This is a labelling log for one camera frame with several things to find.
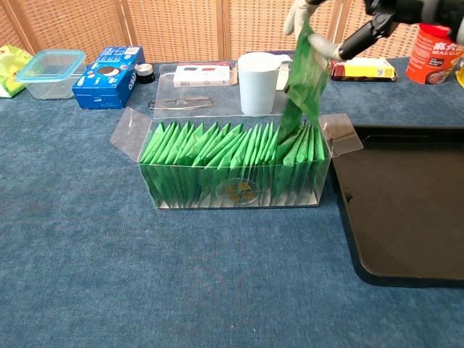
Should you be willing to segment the orange instant noodle cup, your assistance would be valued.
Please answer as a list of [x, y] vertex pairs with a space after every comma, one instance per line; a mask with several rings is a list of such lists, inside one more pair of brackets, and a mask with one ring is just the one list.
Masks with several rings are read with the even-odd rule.
[[454, 43], [449, 29], [441, 25], [419, 25], [406, 76], [420, 84], [445, 82], [464, 54], [464, 46]]

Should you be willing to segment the clear container with blue rim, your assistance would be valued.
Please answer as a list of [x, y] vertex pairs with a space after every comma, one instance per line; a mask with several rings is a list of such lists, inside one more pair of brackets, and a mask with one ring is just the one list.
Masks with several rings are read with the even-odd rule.
[[69, 99], [72, 87], [86, 71], [86, 53], [81, 50], [49, 49], [37, 53], [17, 74], [37, 99]]

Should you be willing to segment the blue Oreo cookie box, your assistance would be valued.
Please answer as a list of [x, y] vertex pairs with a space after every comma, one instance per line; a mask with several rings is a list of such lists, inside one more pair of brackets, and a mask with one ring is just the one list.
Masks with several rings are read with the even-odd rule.
[[124, 108], [137, 85], [136, 66], [143, 63], [140, 46], [105, 47], [72, 86], [79, 107]]

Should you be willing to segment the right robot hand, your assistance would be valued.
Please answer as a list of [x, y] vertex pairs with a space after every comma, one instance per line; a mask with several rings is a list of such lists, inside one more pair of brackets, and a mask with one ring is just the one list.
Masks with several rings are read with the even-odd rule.
[[447, 36], [464, 45], [464, 0], [363, 0], [365, 12], [372, 19], [343, 43], [331, 43], [312, 33], [304, 37], [324, 58], [347, 61], [388, 38], [398, 24], [429, 24], [448, 28]]

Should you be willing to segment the blue tablecloth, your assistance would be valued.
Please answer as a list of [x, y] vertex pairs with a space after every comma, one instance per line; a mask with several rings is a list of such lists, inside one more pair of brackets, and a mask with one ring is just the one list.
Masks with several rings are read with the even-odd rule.
[[0, 348], [464, 348], [464, 289], [373, 286], [319, 206], [154, 208], [121, 113], [0, 99]]

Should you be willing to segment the light blue plastic mug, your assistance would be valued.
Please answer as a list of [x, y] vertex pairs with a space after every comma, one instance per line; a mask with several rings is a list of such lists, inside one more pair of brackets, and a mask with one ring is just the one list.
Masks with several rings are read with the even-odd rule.
[[245, 115], [269, 115], [273, 111], [279, 68], [288, 58], [261, 51], [238, 58], [240, 103]]

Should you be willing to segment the light green snack bag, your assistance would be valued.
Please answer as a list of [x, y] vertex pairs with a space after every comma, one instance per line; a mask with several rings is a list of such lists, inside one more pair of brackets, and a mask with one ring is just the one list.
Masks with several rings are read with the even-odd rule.
[[32, 58], [16, 46], [8, 44], [0, 47], [0, 98], [13, 98], [25, 89], [25, 85], [15, 78]]

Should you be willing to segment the clear box of green packets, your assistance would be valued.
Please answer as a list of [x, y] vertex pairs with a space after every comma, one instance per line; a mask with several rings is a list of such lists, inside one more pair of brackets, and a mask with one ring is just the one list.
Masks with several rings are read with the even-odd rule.
[[247, 116], [240, 108], [237, 83], [221, 87], [175, 88], [177, 64], [159, 69], [153, 100], [206, 96], [211, 107], [195, 110], [152, 110], [146, 116], [126, 108], [110, 139], [140, 169], [143, 153], [156, 127], [163, 122], [164, 138], [151, 165], [164, 189], [159, 209], [246, 209], [311, 207], [314, 192], [315, 129], [323, 138], [320, 198], [334, 158], [362, 148], [345, 114], [323, 115], [318, 125], [305, 116], [297, 131], [283, 143], [278, 131], [287, 98], [275, 95], [269, 115]]

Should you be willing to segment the small black silver jar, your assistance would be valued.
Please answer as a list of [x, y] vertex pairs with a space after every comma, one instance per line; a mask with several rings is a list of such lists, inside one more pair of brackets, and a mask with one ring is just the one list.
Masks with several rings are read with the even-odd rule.
[[154, 68], [152, 64], [143, 63], [137, 64], [136, 69], [136, 80], [140, 84], [148, 84], [155, 81]]

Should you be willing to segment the white box red blue print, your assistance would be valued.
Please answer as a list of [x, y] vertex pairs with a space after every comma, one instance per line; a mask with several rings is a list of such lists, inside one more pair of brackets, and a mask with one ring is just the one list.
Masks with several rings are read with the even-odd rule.
[[221, 87], [237, 83], [237, 72], [230, 62], [199, 62], [178, 64], [174, 76], [175, 88]]

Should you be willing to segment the thin-framed eyeglasses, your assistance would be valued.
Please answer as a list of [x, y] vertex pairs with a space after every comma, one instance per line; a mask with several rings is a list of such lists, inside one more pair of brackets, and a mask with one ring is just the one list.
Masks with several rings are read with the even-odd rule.
[[175, 99], [152, 100], [148, 103], [151, 110], [195, 110], [205, 107], [211, 107], [213, 100], [206, 96], [193, 96]]

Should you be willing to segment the black plastic tray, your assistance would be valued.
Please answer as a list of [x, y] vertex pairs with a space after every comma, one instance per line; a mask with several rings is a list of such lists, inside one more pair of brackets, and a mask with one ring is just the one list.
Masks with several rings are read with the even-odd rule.
[[353, 268], [377, 286], [464, 289], [464, 126], [355, 128], [333, 159]]

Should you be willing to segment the yellow and brown carton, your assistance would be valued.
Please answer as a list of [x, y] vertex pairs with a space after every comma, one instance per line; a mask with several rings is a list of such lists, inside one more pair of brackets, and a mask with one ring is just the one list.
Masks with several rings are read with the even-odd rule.
[[331, 80], [395, 81], [397, 72], [384, 58], [355, 57], [345, 62], [331, 62]]

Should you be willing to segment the wicker folding screen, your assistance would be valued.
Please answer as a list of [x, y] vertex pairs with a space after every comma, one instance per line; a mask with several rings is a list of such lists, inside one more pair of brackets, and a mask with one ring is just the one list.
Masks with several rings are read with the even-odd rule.
[[283, 34], [293, 0], [0, 0], [0, 46], [36, 54], [141, 46], [149, 62], [236, 59], [291, 51]]

